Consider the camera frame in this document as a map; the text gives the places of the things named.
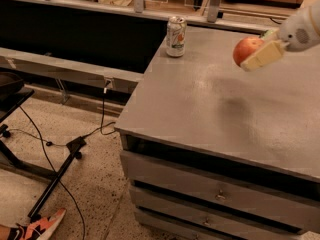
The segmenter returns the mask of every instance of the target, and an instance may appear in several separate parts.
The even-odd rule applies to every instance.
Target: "black metal stand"
[[[6,119],[14,110],[16,110],[24,101],[26,101],[34,91],[32,89],[23,88],[16,94],[11,95],[6,100],[0,102],[0,122]],[[9,137],[10,133],[6,130],[8,128],[7,125],[2,125],[0,127],[0,134],[3,134],[4,137]],[[10,149],[0,140],[0,167],[3,169],[7,169],[9,171],[13,171],[15,173],[19,173],[22,175],[31,174],[35,176],[39,176],[41,178],[45,178],[50,180],[49,185],[44,190],[41,197],[38,199],[34,207],[29,212],[28,216],[33,220],[33,218],[37,217],[40,209],[56,187],[57,183],[60,181],[63,174],[67,171],[71,162],[74,158],[80,159],[81,153],[80,149],[86,144],[83,138],[79,137],[67,144],[67,147],[70,151],[69,156],[65,160],[65,162],[60,167],[59,171],[48,170],[46,168],[30,164],[18,159]]]

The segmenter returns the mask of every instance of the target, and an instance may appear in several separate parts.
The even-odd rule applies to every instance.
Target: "foot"
[[[44,217],[40,220],[31,223],[28,227],[20,227],[23,230],[22,237],[20,240],[48,240],[50,239],[53,232],[59,226],[64,215],[66,214],[66,209],[59,209],[51,217]]]

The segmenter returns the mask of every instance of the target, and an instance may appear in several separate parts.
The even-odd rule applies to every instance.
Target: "cabinet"
[[[189,27],[187,36],[193,45],[178,59],[162,44],[115,125],[136,219],[188,239],[319,233],[320,146],[310,133],[320,108],[303,62],[248,74],[230,58],[243,34]]]

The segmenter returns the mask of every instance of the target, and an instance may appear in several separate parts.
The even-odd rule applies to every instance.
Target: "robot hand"
[[[281,59],[286,51],[304,51],[320,44],[320,1],[300,9],[278,30],[268,32],[262,37],[264,44],[241,62],[242,69],[253,71]]]

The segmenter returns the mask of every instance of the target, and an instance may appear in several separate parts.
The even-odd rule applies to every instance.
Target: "black panel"
[[[0,47],[143,73],[166,22],[0,0]]]

